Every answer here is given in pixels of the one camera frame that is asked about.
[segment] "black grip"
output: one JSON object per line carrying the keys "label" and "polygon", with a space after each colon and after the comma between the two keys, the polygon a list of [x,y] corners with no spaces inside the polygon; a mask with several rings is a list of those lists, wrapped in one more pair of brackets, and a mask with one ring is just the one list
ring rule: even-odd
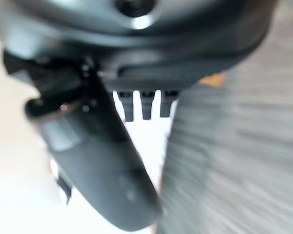
{"label": "black grip", "polygon": [[96,95],[40,117],[46,111],[32,100],[26,113],[61,169],[102,216],[125,231],[143,229],[160,217],[159,198],[110,96],[98,89]]}

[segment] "gray fabric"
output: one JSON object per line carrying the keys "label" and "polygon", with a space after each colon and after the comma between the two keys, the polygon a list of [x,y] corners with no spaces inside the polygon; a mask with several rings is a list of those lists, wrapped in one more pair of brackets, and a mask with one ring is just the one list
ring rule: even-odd
{"label": "gray fabric", "polygon": [[181,97],[162,199],[158,234],[293,234],[293,0],[224,89]]}

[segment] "metal screw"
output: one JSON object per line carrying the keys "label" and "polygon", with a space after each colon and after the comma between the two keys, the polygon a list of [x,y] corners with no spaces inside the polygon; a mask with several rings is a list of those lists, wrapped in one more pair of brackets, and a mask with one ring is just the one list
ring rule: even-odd
{"label": "metal screw", "polygon": [[67,106],[67,103],[64,103],[63,105],[61,105],[61,111],[67,111],[68,109],[68,106]]}

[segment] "orange object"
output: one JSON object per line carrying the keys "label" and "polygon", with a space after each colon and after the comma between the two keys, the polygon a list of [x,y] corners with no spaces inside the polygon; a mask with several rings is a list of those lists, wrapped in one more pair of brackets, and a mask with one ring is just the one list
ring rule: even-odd
{"label": "orange object", "polygon": [[208,85],[214,88],[222,88],[226,81],[226,74],[219,73],[212,76],[204,77],[200,80],[200,84]]}

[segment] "camera lens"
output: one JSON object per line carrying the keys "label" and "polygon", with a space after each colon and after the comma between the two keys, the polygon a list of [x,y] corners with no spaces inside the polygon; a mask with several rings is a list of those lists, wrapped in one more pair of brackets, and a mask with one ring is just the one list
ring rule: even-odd
{"label": "camera lens", "polygon": [[156,0],[118,0],[117,8],[128,17],[136,18],[150,13]]}

